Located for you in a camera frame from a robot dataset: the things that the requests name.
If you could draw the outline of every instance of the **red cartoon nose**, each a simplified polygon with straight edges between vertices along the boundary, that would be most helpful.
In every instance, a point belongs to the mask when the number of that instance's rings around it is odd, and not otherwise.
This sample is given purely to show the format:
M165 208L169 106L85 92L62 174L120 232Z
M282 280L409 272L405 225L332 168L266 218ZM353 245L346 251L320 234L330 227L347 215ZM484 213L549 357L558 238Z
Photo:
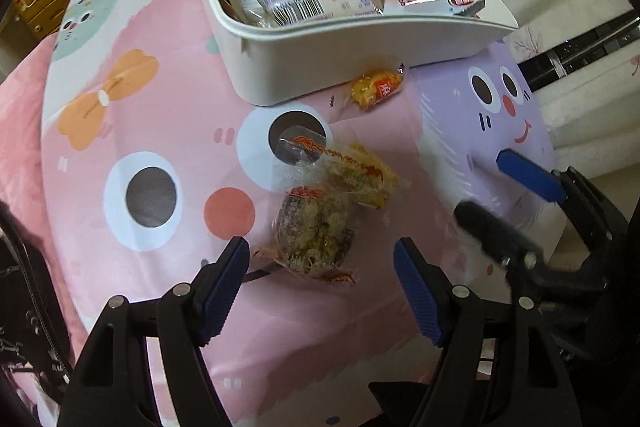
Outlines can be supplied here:
M516 116L516 107L513 105L513 102L511 102L511 99L505 94L502 96L502 103L511 116Z
M204 221L209 232L220 239L246 235L254 227L254 202L239 188L220 188L204 205Z

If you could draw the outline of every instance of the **orange bow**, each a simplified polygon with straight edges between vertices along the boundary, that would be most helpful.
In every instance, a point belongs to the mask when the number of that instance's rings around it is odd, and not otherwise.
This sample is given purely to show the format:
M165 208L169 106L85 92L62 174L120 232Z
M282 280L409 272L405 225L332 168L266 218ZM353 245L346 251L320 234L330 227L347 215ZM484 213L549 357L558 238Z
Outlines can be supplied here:
M111 68L98 91L81 94L66 105L58 119L58 131L69 137L71 147L83 151L100 131L107 105L145 87L156 76L158 68L155 57L140 50L128 51Z

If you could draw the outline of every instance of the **cartoon eye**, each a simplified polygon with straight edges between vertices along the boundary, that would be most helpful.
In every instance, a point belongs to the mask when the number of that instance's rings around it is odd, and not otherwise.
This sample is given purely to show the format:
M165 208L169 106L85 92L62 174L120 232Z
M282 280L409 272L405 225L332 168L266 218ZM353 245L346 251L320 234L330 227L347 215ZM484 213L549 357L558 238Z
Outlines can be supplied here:
M62 29L68 30L69 28L71 28L71 25L75 22L76 22L76 19L73 19L73 18L67 19L62 25Z
M507 88L507 92L511 95L513 102L518 105L522 105L524 103L524 94L513 73L503 66L500 68L500 76L502 77L504 87Z
M111 168L102 203L118 241L131 250L155 250L174 235L180 223L180 180L162 156L136 152Z
M278 147L278 139L290 127L302 126L327 139L332 133L322 116L313 108L293 101L277 107L256 107L244 119L236 138L238 160L244 173L258 186L273 190L278 180L273 168L278 165L278 178L295 170L293 158Z
M469 68L469 84L476 94L476 98L484 106L484 108L497 114L500 112L502 105L500 104L500 96L495 85L480 68Z

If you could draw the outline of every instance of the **cartoon tablecloth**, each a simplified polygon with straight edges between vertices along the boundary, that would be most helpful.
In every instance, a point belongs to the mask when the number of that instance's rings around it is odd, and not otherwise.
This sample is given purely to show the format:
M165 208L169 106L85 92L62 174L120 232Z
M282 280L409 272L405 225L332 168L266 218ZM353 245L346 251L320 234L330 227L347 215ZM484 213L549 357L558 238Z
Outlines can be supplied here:
M236 425L354 426L376 415L369 381L418 380L438 354L405 304L395 240L413 237L453 281L504 298L500 270L473 247L461 252L452 206L475 198L532 225L542 201L497 172L495 155L511 146L553 166L503 44L410 76L368 112L348 105L345 86L253 107L231 86L201 0L72 0L47 80L42 161L54 240L85 327L110 296L157 298L191 280L233 235L254 251L266 244L283 130L300 124L357 141L411 183L390 219L372 212L358 229L344 264L357 282L284 270L246 282L204 359ZM251 270L262 264L254 259ZM150 358L162 418L174 425L152 342Z

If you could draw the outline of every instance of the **purple cartoon character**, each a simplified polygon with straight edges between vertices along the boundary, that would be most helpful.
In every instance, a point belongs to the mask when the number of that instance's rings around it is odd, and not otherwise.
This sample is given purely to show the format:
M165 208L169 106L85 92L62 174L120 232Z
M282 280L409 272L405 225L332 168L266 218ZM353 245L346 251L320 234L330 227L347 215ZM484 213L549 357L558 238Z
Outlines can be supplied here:
M422 116L422 167L452 210L474 200L518 228L544 202L502 174L498 153L511 148L547 170L556 167L536 100L507 46L496 42L471 58L410 70Z

